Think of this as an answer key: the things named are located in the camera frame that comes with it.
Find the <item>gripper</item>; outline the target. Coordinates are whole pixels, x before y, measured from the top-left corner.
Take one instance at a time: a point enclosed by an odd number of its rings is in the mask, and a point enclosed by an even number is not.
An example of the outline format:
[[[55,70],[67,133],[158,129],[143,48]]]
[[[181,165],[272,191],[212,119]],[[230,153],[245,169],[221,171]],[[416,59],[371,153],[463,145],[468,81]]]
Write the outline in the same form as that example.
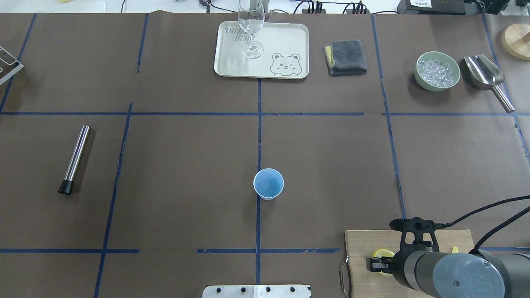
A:
[[[367,267],[370,272],[381,275],[393,275],[397,282],[407,282],[405,275],[406,259],[407,254],[399,251],[393,257],[367,258]]]

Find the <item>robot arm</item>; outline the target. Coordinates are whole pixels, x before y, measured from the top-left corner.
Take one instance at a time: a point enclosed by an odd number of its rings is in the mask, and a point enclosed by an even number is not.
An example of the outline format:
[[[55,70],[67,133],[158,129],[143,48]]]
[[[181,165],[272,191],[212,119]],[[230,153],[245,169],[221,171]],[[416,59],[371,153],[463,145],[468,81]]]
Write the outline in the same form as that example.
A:
[[[370,272],[433,298],[528,298],[530,259],[525,253],[495,255],[416,251],[366,259]]]

